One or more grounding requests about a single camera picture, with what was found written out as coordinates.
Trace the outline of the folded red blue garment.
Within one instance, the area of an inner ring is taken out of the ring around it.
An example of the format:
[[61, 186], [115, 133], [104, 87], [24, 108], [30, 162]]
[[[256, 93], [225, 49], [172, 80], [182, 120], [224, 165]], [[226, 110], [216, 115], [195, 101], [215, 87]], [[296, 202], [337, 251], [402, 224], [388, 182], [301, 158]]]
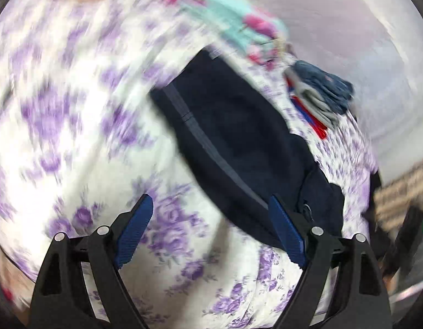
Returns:
[[300, 112], [303, 118], [310, 124], [314, 132], [319, 136], [321, 140], [327, 138], [327, 127], [317, 120], [303, 105], [300, 99], [295, 95], [295, 83], [290, 80], [287, 76], [284, 77], [287, 85], [288, 85], [288, 92], [290, 95], [290, 100], [295, 106], [296, 109]]

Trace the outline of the folded blue jeans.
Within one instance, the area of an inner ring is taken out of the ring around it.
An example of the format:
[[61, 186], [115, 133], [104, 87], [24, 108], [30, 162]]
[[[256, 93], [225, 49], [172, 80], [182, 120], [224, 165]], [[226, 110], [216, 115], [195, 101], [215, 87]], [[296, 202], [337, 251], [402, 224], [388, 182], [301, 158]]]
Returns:
[[295, 62], [293, 70], [302, 82], [321, 95], [333, 112], [340, 115], [347, 112], [354, 95], [353, 85], [350, 82], [302, 60]]

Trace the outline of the beige brick pattern curtain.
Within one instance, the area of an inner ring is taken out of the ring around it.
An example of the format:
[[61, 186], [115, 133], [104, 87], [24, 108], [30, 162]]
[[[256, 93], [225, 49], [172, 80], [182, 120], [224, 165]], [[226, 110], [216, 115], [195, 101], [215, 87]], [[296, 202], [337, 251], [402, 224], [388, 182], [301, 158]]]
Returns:
[[400, 228], [410, 205], [423, 211], [423, 161], [374, 193], [376, 224], [390, 232]]

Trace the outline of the navy blue sweatpants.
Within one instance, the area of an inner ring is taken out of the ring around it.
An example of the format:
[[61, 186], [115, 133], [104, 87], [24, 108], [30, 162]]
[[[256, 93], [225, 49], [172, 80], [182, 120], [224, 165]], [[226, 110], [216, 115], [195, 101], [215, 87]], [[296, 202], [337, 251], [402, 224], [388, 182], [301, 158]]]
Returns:
[[287, 210], [341, 235], [341, 188], [327, 180], [305, 139], [224, 59], [202, 50], [150, 96], [197, 183], [233, 225], [280, 246], [268, 213], [277, 195]]

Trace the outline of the folded floral teal quilt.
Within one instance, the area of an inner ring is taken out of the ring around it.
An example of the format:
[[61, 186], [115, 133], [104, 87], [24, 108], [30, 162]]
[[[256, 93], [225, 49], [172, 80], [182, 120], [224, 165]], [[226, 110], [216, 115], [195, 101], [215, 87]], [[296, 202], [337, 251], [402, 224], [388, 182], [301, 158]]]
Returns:
[[282, 58], [288, 31], [251, 0], [168, 0], [215, 29], [252, 62], [271, 70]]

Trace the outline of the floral purple bed sheet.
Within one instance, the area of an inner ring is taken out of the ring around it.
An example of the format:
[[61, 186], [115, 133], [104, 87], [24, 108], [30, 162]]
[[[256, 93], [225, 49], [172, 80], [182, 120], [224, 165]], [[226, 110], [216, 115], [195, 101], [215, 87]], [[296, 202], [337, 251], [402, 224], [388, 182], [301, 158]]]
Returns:
[[307, 142], [367, 233], [375, 160], [352, 116], [321, 140], [280, 69], [256, 66], [164, 0], [10, 0], [0, 15], [0, 245], [31, 279], [52, 237], [87, 234], [148, 193], [153, 218], [122, 279], [151, 328], [266, 328], [301, 271], [229, 223], [153, 107], [212, 45]]

